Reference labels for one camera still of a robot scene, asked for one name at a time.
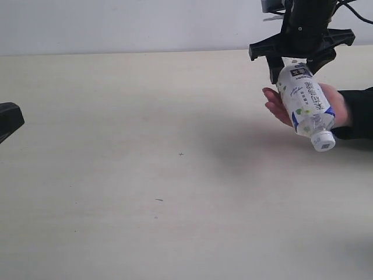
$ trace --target bottle label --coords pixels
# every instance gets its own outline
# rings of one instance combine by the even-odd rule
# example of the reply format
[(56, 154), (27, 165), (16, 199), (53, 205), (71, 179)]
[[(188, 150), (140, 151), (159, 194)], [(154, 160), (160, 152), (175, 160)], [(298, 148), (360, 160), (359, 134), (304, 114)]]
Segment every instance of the bottle label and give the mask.
[(330, 129), (334, 124), (335, 113), (304, 63), (286, 66), (276, 86), (296, 132), (299, 124), (309, 116), (327, 114), (329, 117), (322, 119), (323, 125)]

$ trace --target black object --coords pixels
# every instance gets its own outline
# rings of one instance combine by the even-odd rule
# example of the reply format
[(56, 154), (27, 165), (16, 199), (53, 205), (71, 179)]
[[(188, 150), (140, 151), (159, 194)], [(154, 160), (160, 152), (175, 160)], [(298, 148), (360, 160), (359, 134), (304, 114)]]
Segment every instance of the black object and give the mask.
[(351, 29), (328, 29), (337, 0), (285, 0), (284, 6), (281, 32), (249, 46), (252, 61), (267, 58), (272, 84), (284, 68), (283, 57), (305, 58), (316, 73), (336, 58), (335, 47), (355, 40)]
[(19, 106), (10, 102), (0, 104), (0, 144), (23, 124), (24, 118)]

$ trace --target plastic bottle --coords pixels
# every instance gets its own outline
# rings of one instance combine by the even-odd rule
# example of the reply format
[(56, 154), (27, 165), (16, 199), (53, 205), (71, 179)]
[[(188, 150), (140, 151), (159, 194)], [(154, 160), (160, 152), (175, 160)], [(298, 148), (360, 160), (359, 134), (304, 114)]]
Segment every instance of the plastic bottle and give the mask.
[(318, 152), (334, 148), (331, 129), (335, 113), (307, 65), (297, 59), (285, 61), (277, 89), (298, 135), (311, 139)]

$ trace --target white table surface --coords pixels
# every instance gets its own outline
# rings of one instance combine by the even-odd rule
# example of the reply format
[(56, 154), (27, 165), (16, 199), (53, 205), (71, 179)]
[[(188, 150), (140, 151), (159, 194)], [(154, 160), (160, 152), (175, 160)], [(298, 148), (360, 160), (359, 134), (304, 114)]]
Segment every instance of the white table surface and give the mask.
[[(337, 50), (318, 80), (373, 86), (373, 47)], [(373, 144), (317, 153), (268, 85), (247, 51), (0, 58), (26, 120), (0, 145), (0, 279), (373, 279)]]

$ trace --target black sleeve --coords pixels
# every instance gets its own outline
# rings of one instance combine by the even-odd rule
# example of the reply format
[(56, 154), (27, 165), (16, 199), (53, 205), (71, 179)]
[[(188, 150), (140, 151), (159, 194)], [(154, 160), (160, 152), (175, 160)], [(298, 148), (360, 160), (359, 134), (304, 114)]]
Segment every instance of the black sleeve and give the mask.
[(373, 87), (367, 90), (341, 90), (351, 110), (352, 127), (332, 129), (339, 139), (373, 139)]

